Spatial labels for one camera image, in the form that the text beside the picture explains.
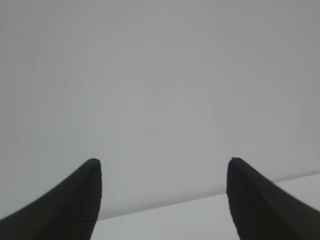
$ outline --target white wall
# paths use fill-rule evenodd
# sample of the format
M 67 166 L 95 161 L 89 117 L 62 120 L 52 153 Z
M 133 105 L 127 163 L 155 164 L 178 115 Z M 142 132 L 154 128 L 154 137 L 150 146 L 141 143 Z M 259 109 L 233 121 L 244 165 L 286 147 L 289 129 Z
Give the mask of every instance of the white wall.
M 223 193 L 231 156 L 319 173 L 319 9 L 0 0 L 0 218 L 88 158 L 102 219 Z
M 278 185 L 320 210 L 320 174 Z M 92 240 L 239 240 L 226 194 L 100 220 Z

